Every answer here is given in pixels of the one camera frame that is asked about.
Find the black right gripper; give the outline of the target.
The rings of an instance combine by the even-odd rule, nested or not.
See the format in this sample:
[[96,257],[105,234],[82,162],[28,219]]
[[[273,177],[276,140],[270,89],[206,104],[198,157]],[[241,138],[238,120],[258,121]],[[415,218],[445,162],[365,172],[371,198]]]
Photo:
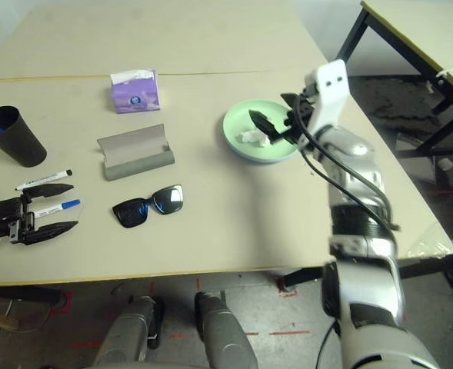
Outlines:
[[284,120],[286,131],[277,131],[275,125],[260,111],[249,110],[248,114],[255,127],[267,136],[270,144],[287,141],[296,145],[305,136],[304,130],[307,130],[314,107],[309,100],[295,93],[282,93],[281,98],[290,108]]

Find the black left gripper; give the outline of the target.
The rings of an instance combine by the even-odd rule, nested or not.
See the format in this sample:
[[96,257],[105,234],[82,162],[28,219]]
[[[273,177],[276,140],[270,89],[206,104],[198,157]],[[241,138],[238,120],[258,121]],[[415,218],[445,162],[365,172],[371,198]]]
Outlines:
[[71,230],[77,221],[48,224],[35,230],[35,218],[28,205],[33,198],[49,198],[74,188],[70,184],[40,184],[24,188],[17,198],[0,201],[0,238],[7,237],[11,243],[30,245],[56,238]]

